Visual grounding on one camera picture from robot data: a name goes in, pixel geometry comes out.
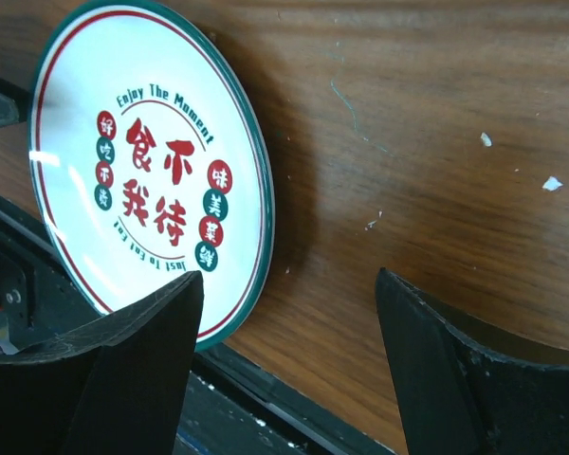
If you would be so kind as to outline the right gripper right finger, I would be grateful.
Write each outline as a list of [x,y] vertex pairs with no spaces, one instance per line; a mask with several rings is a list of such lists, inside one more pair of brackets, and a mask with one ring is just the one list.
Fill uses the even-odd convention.
[[394,272],[376,309],[412,454],[569,454],[569,351],[509,333]]

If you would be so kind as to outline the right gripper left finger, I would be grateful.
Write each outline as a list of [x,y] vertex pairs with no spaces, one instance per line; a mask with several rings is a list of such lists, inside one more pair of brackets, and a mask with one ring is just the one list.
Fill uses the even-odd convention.
[[188,272],[108,316],[0,354],[0,454],[169,454],[203,309]]

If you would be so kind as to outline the white plate red chinese characters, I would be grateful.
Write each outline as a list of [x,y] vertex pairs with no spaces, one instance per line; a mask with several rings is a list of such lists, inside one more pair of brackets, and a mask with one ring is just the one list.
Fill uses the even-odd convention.
[[153,1],[80,5],[38,64],[28,144],[48,236],[95,312],[198,271],[197,349],[243,324],[272,258],[274,184],[248,96],[195,25]]

